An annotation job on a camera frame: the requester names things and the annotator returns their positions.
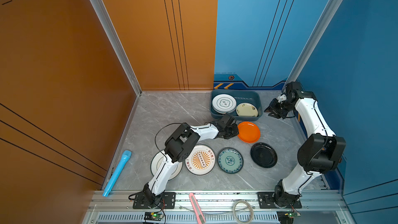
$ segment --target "yellow chevron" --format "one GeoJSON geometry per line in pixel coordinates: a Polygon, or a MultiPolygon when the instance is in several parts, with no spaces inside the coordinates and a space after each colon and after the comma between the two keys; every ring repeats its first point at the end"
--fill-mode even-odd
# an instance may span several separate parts
{"type": "Polygon", "coordinates": [[[228,86],[224,87],[224,89],[228,89],[232,85],[233,85],[233,83],[230,83],[228,86]]]}
{"type": "Polygon", "coordinates": [[[218,89],[219,86],[221,86],[223,83],[218,84],[217,86],[214,87],[214,89],[218,89]]]}

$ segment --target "mounting plate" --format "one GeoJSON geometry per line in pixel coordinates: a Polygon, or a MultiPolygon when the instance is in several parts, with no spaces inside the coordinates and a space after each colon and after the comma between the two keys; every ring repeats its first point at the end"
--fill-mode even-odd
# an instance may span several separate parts
{"type": "MultiPolygon", "coordinates": [[[[164,209],[173,209],[176,202],[176,192],[163,192],[160,194],[161,199],[164,200],[164,209]]],[[[159,207],[163,207],[163,201],[160,201],[159,207]]],[[[144,192],[139,192],[135,195],[133,209],[152,209],[144,199],[144,192]]]]}
{"type": "MultiPolygon", "coordinates": [[[[273,194],[274,194],[274,192],[272,192],[272,191],[257,192],[258,204],[260,205],[260,208],[279,208],[275,205],[275,203],[273,201],[273,198],[272,198],[273,194]]],[[[293,207],[294,208],[302,208],[300,199],[298,199],[298,201],[296,201],[293,204],[293,207]]]]}

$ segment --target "gray tabletop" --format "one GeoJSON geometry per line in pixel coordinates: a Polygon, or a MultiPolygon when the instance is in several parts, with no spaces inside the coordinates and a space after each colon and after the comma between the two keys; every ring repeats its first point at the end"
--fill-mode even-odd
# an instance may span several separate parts
{"type": "MultiPolygon", "coordinates": [[[[259,93],[263,109],[279,94],[259,93]]],[[[132,157],[113,190],[142,190],[144,184],[153,177],[150,164],[158,152],[154,144],[155,134],[162,127],[174,122],[187,122],[197,126],[212,121],[209,102],[210,93],[142,93],[122,147],[122,151],[130,150],[132,157]]],[[[244,143],[238,137],[229,140],[204,140],[200,143],[211,147],[215,154],[224,147],[233,147],[241,152],[244,159],[242,170],[236,174],[227,174],[216,164],[210,173],[196,176],[183,166],[180,174],[167,183],[166,190],[273,190],[277,182],[285,178],[297,164],[297,150],[302,144],[302,137],[295,130],[292,121],[296,119],[282,120],[263,114],[254,122],[261,131],[258,142],[271,145],[277,153],[278,162],[274,167],[265,169],[255,164],[250,157],[253,144],[244,143]]],[[[158,134],[157,143],[160,149],[164,149],[164,142],[177,127],[177,124],[171,125],[158,134]]],[[[319,179],[312,181],[306,188],[321,187],[324,184],[319,179]]]]}

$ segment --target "blue patterned plate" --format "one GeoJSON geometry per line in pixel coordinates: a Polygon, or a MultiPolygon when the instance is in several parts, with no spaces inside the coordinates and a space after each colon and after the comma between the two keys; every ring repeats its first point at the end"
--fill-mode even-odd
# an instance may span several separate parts
{"type": "Polygon", "coordinates": [[[243,157],[236,149],[227,147],[219,152],[217,163],[224,172],[235,174],[243,168],[243,157]]]}

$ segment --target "white plate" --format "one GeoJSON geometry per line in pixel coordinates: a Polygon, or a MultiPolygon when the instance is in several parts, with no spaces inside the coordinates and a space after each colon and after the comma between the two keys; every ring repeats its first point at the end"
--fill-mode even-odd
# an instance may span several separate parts
{"type": "Polygon", "coordinates": [[[250,103],[240,103],[236,107],[236,113],[238,114],[238,116],[242,116],[242,117],[257,117],[258,116],[257,108],[250,103]]]}
{"type": "MultiPolygon", "coordinates": [[[[162,155],[162,153],[158,152],[155,157],[153,157],[152,162],[150,164],[150,171],[152,173],[152,175],[155,175],[156,172],[158,171],[158,168],[160,167],[160,165],[162,164],[163,158],[164,156],[162,155]]],[[[179,163],[176,167],[176,170],[173,172],[173,174],[170,176],[170,179],[174,179],[176,176],[178,176],[178,174],[181,172],[182,169],[182,163],[179,163]]]]}
{"type": "Polygon", "coordinates": [[[228,94],[220,94],[213,98],[212,106],[218,112],[233,112],[236,108],[236,100],[228,94]]]}
{"type": "Polygon", "coordinates": [[[217,109],[215,109],[214,107],[213,107],[213,109],[214,109],[214,111],[218,112],[219,114],[226,114],[226,112],[217,111],[217,109]]]}
{"type": "Polygon", "coordinates": [[[216,155],[205,145],[196,145],[185,159],[185,167],[194,175],[206,175],[216,164],[216,155]]]}

